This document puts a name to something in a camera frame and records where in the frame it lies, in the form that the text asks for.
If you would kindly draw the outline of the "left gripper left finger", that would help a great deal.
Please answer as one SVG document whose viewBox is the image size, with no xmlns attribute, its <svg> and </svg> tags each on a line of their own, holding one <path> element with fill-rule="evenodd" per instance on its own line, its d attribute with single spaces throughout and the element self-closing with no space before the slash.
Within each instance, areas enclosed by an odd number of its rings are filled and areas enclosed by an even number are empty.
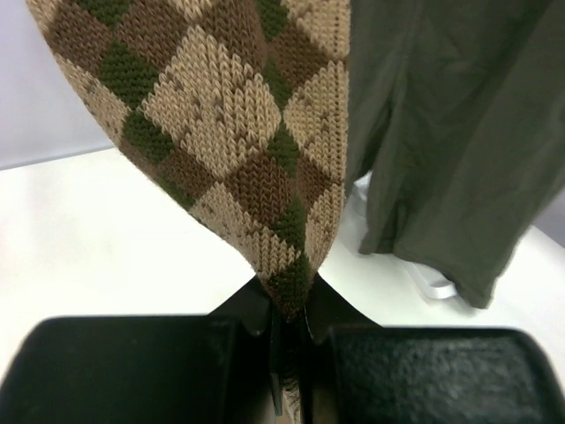
<svg viewBox="0 0 565 424">
<path fill-rule="evenodd" d="M 50 318 L 1 386 L 4 423 L 272 423 L 281 315 L 257 279 L 209 314 Z"/>
</svg>

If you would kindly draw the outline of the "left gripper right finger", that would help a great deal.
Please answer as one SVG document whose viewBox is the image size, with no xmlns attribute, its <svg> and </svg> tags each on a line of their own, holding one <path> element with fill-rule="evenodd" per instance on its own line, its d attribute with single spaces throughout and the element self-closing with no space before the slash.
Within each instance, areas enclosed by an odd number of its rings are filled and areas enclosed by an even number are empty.
<svg viewBox="0 0 565 424">
<path fill-rule="evenodd" d="M 316 277 L 304 309 L 307 423 L 561 423 L 546 355 L 515 329 L 382 327 Z"/>
</svg>

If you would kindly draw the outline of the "brown argyle sock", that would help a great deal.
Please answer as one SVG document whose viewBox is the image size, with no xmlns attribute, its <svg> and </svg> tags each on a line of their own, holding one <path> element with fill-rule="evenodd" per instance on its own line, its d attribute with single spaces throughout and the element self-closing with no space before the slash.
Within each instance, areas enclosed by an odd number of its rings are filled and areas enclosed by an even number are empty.
<svg viewBox="0 0 565 424">
<path fill-rule="evenodd" d="M 237 249 L 294 319 L 343 210 L 349 3 L 27 6 L 121 153 Z"/>
</svg>

